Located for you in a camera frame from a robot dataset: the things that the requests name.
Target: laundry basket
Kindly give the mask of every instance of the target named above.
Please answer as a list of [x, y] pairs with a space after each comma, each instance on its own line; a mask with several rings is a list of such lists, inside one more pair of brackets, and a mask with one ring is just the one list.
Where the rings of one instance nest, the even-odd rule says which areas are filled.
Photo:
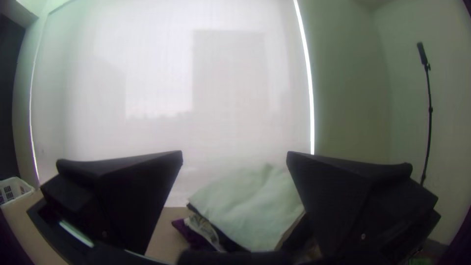
[[33, 192], [33, 187], [18, 177], [0, 181], [0, 207], [19, 198], [30, 196]]

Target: desk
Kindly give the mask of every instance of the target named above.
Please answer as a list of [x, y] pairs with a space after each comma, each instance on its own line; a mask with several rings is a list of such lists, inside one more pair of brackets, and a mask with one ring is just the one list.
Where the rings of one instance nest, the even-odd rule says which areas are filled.
[[[31, 196], [6, 205], [2, 211], [10, 224], [18, 242], [31, 260], [37, 265], [66, 265], [67, 263], [57, 254], [41, 236], [26, 211], [43, 198], [40, 190]], [[164, 208], [160, 214], [154, 234], [152, 235], [146, 256], [175, 264], [179, 254], [189, 247], [186, 240], [173, 228], [171, 221], [190, 215], [187, 208]]]

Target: folded blanket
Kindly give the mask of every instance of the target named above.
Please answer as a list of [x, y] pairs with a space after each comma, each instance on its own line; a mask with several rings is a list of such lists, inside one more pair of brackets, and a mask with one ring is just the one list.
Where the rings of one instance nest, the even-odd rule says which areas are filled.
[[272, 251], [304, 213], [288, 172], [266, 165], [241, 170], [200, 189], [190, 204], [228, 238], [249, 251]]

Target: black stand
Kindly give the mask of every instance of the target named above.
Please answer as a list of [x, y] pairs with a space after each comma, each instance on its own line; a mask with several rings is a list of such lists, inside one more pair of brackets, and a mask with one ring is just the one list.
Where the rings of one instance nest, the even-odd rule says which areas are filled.
[[427, 75], [427, 88], [428, 88], [428, 141], [427, 141], [427, 154], [425, 155], [425, 164], [423, 166], [422, 177], [420, 178], [420, 185], [423, 186], [425, 181], [426, 175], [425, 172], [427, 171], [427, 164], [428, 164], [428, 156], [430, 154], [430, 140], [432, 137], [432, 96], [430, 94], [430, 80], [428, 78], [428, 72], [430, 71], [430, 64], [424, 64], [425, 74]]

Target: wall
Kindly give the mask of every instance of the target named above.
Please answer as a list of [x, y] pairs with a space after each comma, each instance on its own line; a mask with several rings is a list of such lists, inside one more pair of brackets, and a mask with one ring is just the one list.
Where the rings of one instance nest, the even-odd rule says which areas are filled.
[[425, 46], [433, 112], [425, 187], [442, 219], [431, 238], [450, 243], [471, 203], [471, 19], [461, 0], [396, 0], [374, 14], [391, 81], [391, 161], [410, 161], [419, 180], [427, 146]]
[[300, 0], [314, 83], [315, 153], [389, 156], [389, 83], [373, 16], [350, 0]]
[[47, 3], [47, 0], [16, 0], [22, 6], [26, 7], [31, 13], [40, 15]]
[[0, 180], [19, 176], [11, 126], [11, 99], [24, 34], [24, 28], [0, 14]]
[[67, 1], [68, 0], [49, 0], [45, 4], [39, 19], [26, 28], [18, 56], [13, 89], [13, 136], [20, 175], [26, 182], [35, 187], [39, 186], [39, 182], [34, 165], [29, 127], [29, 100], [35, 55], [47, 14]]

